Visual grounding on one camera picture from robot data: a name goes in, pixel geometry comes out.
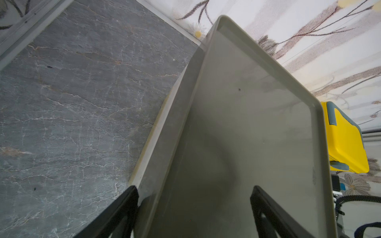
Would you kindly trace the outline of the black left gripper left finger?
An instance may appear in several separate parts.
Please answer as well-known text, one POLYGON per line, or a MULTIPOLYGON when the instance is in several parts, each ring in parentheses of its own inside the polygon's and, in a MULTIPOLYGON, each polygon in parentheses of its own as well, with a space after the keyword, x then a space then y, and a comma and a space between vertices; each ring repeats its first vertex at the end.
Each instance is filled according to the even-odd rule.
POLYGON ((96 217, 76 238, 130 238, 138 211, 136 186, 127 188, 111 205, 96 217))

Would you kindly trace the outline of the three-drawer cabinet olive white yellow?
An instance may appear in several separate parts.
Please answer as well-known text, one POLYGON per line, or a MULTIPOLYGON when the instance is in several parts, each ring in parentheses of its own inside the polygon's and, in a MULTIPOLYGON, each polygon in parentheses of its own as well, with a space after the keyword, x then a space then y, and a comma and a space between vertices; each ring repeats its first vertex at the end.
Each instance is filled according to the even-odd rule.
POLYGON ((144 172, 137 238, 256 238, 269 194, 308 234, 335 238, 320 102, 222 15, 183 74, 144 172))

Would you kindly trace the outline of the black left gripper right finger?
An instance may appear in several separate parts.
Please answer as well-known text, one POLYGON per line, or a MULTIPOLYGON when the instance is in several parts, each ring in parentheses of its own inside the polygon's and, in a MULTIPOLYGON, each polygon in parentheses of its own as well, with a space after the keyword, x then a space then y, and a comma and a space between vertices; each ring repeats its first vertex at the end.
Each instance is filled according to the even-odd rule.
POLYGON ((260 186, 254 186, 250 202, 260 238, 313 237, 260 186))

